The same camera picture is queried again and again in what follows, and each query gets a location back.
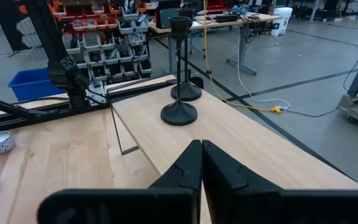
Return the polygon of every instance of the black metal frame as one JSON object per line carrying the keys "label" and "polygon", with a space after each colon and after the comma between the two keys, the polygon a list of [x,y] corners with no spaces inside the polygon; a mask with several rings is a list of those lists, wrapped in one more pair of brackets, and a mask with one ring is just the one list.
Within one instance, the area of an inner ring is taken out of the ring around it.
{"label": "black metal frame", "polygon": [[[147,82],[154,78],[146,78],[142,80],[142,82]],[[108,93],[106,94],[106,98],[109,100],[109,103],[96,106],[89,105],[83,108],[72,108],[69,102],[64,102],[55,105],[41,106],[28,110],[20,106],[13,106],[9,103],[0,101],[0,110],[6,112],[6,114],[0,114],[0,131],[28,126],[31,124],[43,123],[46,121],[52,121],[60,118],[67,118],[69,116],[75,116],[92,111],[108,109],[112,103],[115,103],[117,101],[141,95],[150,91],[158,90],[160,88],[164,88],[172,84],[173,82],[167,81],[153,85],[132,88],[130,90],[122,90],[114,93]]]}
{"label": "black metal frame", "polygon": [[342,16],[358,16],[358,12],[346,12],[349,3],[350,0],[346,0],[345,8],[341,12]]}

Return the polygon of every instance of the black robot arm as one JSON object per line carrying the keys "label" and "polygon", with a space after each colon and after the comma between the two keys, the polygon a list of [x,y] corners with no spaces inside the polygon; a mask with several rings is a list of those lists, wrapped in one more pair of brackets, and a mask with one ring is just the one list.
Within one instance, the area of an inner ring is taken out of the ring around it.
{"label": "black robot arm", "polygon": [[90,81],[70,58],[62,41],[62,31],[53,17],[47,0],[23,0],[42,47],[48,56],[50,81],[67,91],[72,108],[88,105],[85,100]]}

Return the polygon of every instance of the candlestick base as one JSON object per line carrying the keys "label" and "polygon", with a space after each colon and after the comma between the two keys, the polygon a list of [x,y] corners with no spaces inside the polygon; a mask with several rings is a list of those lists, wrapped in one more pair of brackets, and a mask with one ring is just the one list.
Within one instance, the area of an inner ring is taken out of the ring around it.
{"label": "candlestick base", "polygon": [[[197,100],[201,97],[201,95],[201,88],[192,84],[191,82],[182,82],[180,84],[180,99],[182,101]],[[178,98],[178,85],[171,89],[171,96],[174,99]]]}
{"label": "candlestick base", "polygon": [[184,126],[197,119],[197,110],[188,103],[176,101],[162,108],[161,119],[173,126]]}

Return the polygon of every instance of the desk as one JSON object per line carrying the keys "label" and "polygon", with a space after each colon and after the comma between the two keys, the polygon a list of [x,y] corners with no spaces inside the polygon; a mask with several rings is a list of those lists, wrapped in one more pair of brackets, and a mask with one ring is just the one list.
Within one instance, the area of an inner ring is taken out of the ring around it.
{"label": "desk", "polygon": [[[284,189],[358,189],[358,183],[203,91],[189,102],[198,110],[187,126],[170,126],[161,109],[173,103],[171,87],[113,104],[137,145],[163,174],[194,139],[209,139],[233,158]],[[209,223],[205,194],[202,223]]]}
{"label": "desk", "polygon": [[[172,78],[162,77],[131,88]],[[35,101],[22,106],[35,108],[58,102]],[[120,120],[116,122],[122,146],[136,146]],[[140,150],[121,155],[110,109],[11,132],[16,147],[0,156],[0,223],[36,223],[39,203],[61,189],[144,189],[159,177]]]}
{"label": "desk", "polygon": [[[251,16],[255,13],[253,12],[247,12],[246,16]],[[257,15],[259,17],[259,21],[260,22],[268,22],[268,21],[272,21],[275,19],[279,19],[281,18],[280,16],[271,16],[271,15],[266,15],[266,14],[258,14]],[[192,27],[190,27],[190,30],[200,30],[200,29],[204,29],[204,24],[202,24],[203,20],[204,20],[204,16],[196,16],[195,17],[197,20],[201,21],[193,21],[193,25]],[[242,19],[238,19],[235,22],[214,22],[214,21],[206,21],[208,24],[206,25],[207,28],[218,28],[218,27],[226,27],[226,26],[238,26],[238,25],[242,25],[243,27],[245,27],[244,22],[242,21]],[[154,21],[149,23],[149,29],[158,33],[158,34],[167,34],[171,32],[171,29],[160,29],[156,27],[156,23]],[[246,72],[251,73],[253,75],[256,75],[257,71],[246,67],[244,65],[244,58],[246,55],[246,41],[243,35],[241,35],[241,39],[240,39],[240,54],[237,56],[233,56],[231,58],[227,58],[226,61],[228,63],[234,63],[237,65],[237,57],[239,57],[240,60],[240,67],[242,69],[244,69]],[[175,73],[175,69],[173,68],[174,63],[176,62],[176,52],[175,52],[175,43],[174,41],[169,37],[168,38],[168,51],[169,51],[169,73]]]}

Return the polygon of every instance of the light wood tabletop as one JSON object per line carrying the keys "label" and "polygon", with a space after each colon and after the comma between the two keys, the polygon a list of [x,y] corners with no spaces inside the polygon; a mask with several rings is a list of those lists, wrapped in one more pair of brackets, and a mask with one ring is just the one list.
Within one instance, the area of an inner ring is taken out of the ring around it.
{"label": "light wood tabletop", "polygon": [[[126,88],[173,78],[170,75]],[[56,102],[61,101],[23,106],[36,108]],[[122,147],[136,146],[121,121],[116,122]],[[121,155],[110,109],[17,128],[11,133],[16,147],[0,156],[0,223],[36,223],[40,202],[61,189],[144,189],[159,177],[142,151]]]}
{"label": "light wood tabletop", "polygon": [[[358,183],[203,91],[189,102],[194,123],[170,126],[160,118],[172,87],[113,104],[124,126],[151,164],[163,174],[194,139],[208,139],[233,158],[284,189],[358,189]],[[201,219],[209,223],[205,196]]]}
{"label": "light wood tabletop", "polygon": [[[254,14],[255,13],[253,13],[253,12],[247,12],[246,16],[251,16]],[[268,21],[273,21],[275,19],[281,18],[280,16],[271,16],[271,15],[267,15],[267,14],[257,14],[257,17],[259,17],[258,22],[268,22]],[[241,25],[244,23],[242,19],[238,19],[235,22],[216,22],[216,21],[206,21],[204,19],[204,16],[196,16],[195,18],[197,19],[197,21],[193,21],[193,25],[192,25],[192,27],[190,27],[190,30],[204,29],[204,23],[207,23],[207,25],[206,25],[207,28],[236,26],[236,25]],[[166,34],[166,33],[171,32],[171,29],[161,29],[161,28],[156,27],[155,21],[149,22],[149,29],[158,33],[158,34]]]}

